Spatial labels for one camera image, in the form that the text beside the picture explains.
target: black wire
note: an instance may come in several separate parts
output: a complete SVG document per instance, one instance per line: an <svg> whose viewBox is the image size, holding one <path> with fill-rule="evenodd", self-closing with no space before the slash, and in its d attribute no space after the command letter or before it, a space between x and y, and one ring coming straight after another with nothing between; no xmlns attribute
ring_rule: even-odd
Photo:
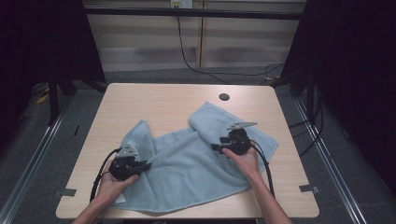
<svg viewBox="0 0 396 224"><path fill-rule="evenodd" d="M265 66L265 71L264 71L264 72L257 73L257 74L239 74L239 73L225 73L225 72L211 72L211 73L209 73L209 72L203 72L203 71L196 70L196 69L192 68L192 67L189 65L189 63L188 63L187 60L186 60L186 56L185 56L185 54L184 54L183 41L182 41L182 38L181 38L180 17L177 17L177 29L178 29L178 37L179 37L179 40L180 40L181 54L182 54L182 56L183 56L183 61L184 61L184 63L187 65L187 67L189 67L190 70L192 70L192 71L194 71L194 72L196 72L196 73L200 73L200 74L209 75L209 76L211 76L211 77L214 77L215 79L217 79L217 80L219 80L219 81L221 81L221 82L223 82L223 83L225 83L225 84L231 85L229 82L227 82L227 81L225 81L225 80L222 80L221 78L216 77L216 76L214 76L214 75L229 75L229 76L241 76L241 77L257 77L257 76L267 75L267 74L271 73L272 71L276 70L279 66L283 65L283 63L269 64L269 65ZM268 68L268 67L270 67L270 66L275 66L275 65L276 65L275 68L273 68L273 69L267 71L267 68Z"/></svg>
<svg viewBox="0 0 396 224"><path fill-rule="evenodd" d="M96 176L95 181L93 182L90 202L92 202L92 200L95 198L96 190L97 190L97 188L98 188L100 179L102 178L102 176L103 176L104 174L108 173L108 172L105 172L105 173L102 174L103 168L105 168L105 165L106 165L108 159L111 157L111 155L113 155L114 153L119 152L120 150L121 150L121 147L120 147L120 148L117 148L117 149L114 149L114 150L113 150L112 152L110 152L110 153L107 155L107 157L105 158L105 160L104 160L102 166L100 167L99 174Z"/></svg>
<svg viewBox="0 0 396 224"><path fill-rule="evenodd" d="M302 157L320 138L320 134L323 130L323 123L324 123L324 118L323 118L323 108L320 104L320 128L318 131L318 134L315 136L314 141L299 155L300 157Z"/></svg>
<svg viewBox="0 0 396 224"><path fill-rule="evenodd" d="M275 197L274 184L272 181L270 166L269 166L267 159L265 159L264 152L262 151L262 147L260 147L260 145L256 141L254 141L254 140L250 140L250 141L252 141L255 145L257 145L259 147L259 148L256 148L253 144L251 144L251 146L257 151L257 154L259 154L259 156L262 158L262 161L264 162L265 171L266 171L267 177L268 177L268 185L269 185L272 195Z"/></svg>
<svg viewBox="0 0 396 224"><path fill-rule="evenodd" d="M308 129L305 129L303 132L301 133L297 133L296 135L294 135L292 138L298 137L300 135L303 135L304 133L308 132Z"/></svg>
<svg viewBox="0 0 396 224"><path fill-rule="evenodd" d="M314 114L314 119L317 117L318 113L319 113L320 110L321 110L321 107L322 107L321 104L322 104L322 98L321 98L321 97L319 96L319 94L318 94L317 111L316 111L315 114ZM302 125L302 124L305 124L305 123L307 123L307 122L308 122L308 120L305 119L305 120L303 120L303 121L301 121L301 122L298 122L298 123L289 125L289 128L295 128L295 127L300 126L300 125Z"/></svg>

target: cable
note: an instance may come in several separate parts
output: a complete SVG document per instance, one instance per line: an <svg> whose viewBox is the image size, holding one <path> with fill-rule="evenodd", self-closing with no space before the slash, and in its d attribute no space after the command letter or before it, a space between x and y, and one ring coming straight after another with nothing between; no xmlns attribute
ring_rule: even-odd
<svg viewBox="0 0 396 224"><path fill-rule="evenodd" d="M216 77L215 75L229 75L229 76L241 76L241 77L257 77L257 76L267 75L267 74L273 72L274 70L276 70L279 66L283 65L283 63L269 64L269 65L265 66L264 72L257 73L257 74L239 74L239 73L225 73L225 72L214 72L214 73L212 72L212 73L209 73L209 72L203 72L203 71L196 70L196 69L192 68L192 67L189 65L189 63L188 63L187 60L186 60L186 56L185 56L185 54L184 54L183 41L182 41L182 38L181 38L180 17L177 17L177 29L178 29L178 37L179 37L179 40L180 40L181 54L182 54L182 56L183 56L183 61L184 61L184 63L187 65L187 67L189 67L190 70L192 70L192 71L194 71L194 72L196 72L196 73L200 73L200 74L209 75L209 76L211 76L211 77L214 77L215 79L217 79L217 80L219 80L219 81L221 81L221 82L223 82L223 83L225 83L225 84L231 85L229 82L227 82L227 81L225 81L225 80L222 80L221 78ZM270 67L270 66L275 66L275 68L273 68L273 69L267 71L267 68Z"/></svg>
<svg viewBox="0 0 396 224"><path fill-rule="evenodd" d="M305 129L303 132L301 133L297 133L296 135L292 136L292 138L298 137L300 135L303 135L304 133L308 132L308 129Z"/></svg>
<svg viewBox="0 0 396 224"><path fill-rule="evenodd" d="M254 140L250 140L250 141L252 141L255 145L257 145L259 147L259 148L256 148L253 144L251 144L251 146L257 151L257 154L259 154L259 156L262 158L262 161L264 162L265 171L266 171L267 177L268 177L268 185L269 185L271 194L275 197L274 184L272 181L269 163L268 163L267 159L265 159L264 152L262 151L262 148L260 147L260 145Z"/></svg>
<svg viewBox="0 0 396 224"><path fill-rule="evenodd" d="M209 75L209 76L211 76L211 77L217 79L217 80L220 81L220 82L223 82L223 83L225 83L225 84L231 85L230 83L228 83L228 82L222 80L222 79L219 78L219 77L213 76L212 74L209 74L209 73L205 73L205 72L201 72L201 71L195 70L195 69L193 69L193 68L187 63L186 56L184 55L183 41L181 40L180 17L176 17L176 19L177 19L177 27L178 27L178 37L179 37L179 39L180 39L181 54L182 54L182 56L183 56L184 63L190 68L190 70L192 70L192 71L194 71L194 72L197 72L197 73L200 73L200 74Z"/></svg>
<svg viewBox="0 0 396 224"><path fill-rule="evenodd" d="M317 117L318 113L320 112L320 109L321 109L321 102L322 102L322 98L318 95L317 112L315 112L315 114L314 114L314 119ZM303 120L303 121L301 121L301 122L298 122L298 123L289 125L289 128L295 128L295 127L300 126L300 125L302 125L302 124L305 124L305 123L307 123L307 122L308 122L308 120L305 119L305 120Z"/></svg>
<svg viewBox="0 0 396 224"><path fill-rule="evenodd" d="M110 154L108 154L107 157L105 158L105 160L104 160L102 166L100 167L99 173L98 173L98 175L96 176L95 181L93 182L90 202L92 202L92 200L95 198L96 190L97 190L97 188L98 188L100 179L102 178L102 176L103 176L104 174L108 173L108 172L105 172L105 173L102 174L103 168L105 168L105 165L106 165L108 159L111 157L111 155L113 155L114 153L119 152L120 150L121 150L121 147L120 147L120 148L117 148L117 149L114 149L114 150L113 150L112 152L110 152Z"/></svg>
<svg viewBox="0 0 396 224"><path fill-rule="evenodd" d="M320 128L319 128L318 134L314 138L314 141L299 155L300 157L302 157L318 141L318 139L320 138L320 134L323 130L323 123L324 123L323 108L321 106L321 97L319 96L319 98L320 98L320 108L319 108L319 110L320 110Z"/></svg>

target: light blue towel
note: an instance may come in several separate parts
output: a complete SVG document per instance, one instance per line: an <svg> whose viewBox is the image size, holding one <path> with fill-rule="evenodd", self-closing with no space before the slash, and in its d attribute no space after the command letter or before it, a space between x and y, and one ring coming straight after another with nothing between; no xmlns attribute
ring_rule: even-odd
<svg viewBox="0 0 396 224"><path fill-rule="evenodd" d="M126 202L114 208L134 211L172 212L212 202L249 187L235 163L213 151L227 136L227 127L242 121L227 111L205 103L189 118L190 127L152 139L145 121L139 121L124 137L121 146L138 151L139 161L152 163L150 169L123 194ZM254 127L245 129L270 160L277 141ZM259 157L260 168L264 166Z"/></svg>

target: wooden table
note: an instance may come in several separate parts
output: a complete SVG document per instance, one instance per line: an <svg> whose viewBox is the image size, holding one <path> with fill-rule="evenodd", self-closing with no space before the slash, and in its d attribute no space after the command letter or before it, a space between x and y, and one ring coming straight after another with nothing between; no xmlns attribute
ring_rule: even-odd
<svg viewBox="0 0 396 224"><path fill-rule="evenodd" d="M227 93L230 100L219 95ZM290 217L316 217L318 206L307 185L304 168L290 135L274 89L260 86L111 84L98 109L78 161L67 184L74 197L63 196L56 211L60 218L75 218L88 205L92 182L106 155L118 148L125 134L145 119L153 137L188 127L188 117L204 102L217 105L278 141L270 168L276 199ZM262 177L267 183L266 173ZM251 190L174 213L154 214L108 209L107 218L247 218L261 217Z"/></svg>

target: wall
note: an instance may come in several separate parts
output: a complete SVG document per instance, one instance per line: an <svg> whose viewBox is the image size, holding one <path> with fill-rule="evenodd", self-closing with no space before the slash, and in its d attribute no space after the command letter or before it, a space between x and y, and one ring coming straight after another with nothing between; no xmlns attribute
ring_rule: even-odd
<svg viewBox="0 0 396 224"><path fill-rule="evenodd" d="M85 0L85 6L170 7L170 1ZM304 1L193 1L193 8L302 12ZM186 67L177 19L89 15L105 72ZM183 49L193 67L283 63L297 21L180 18Z"/></svg>

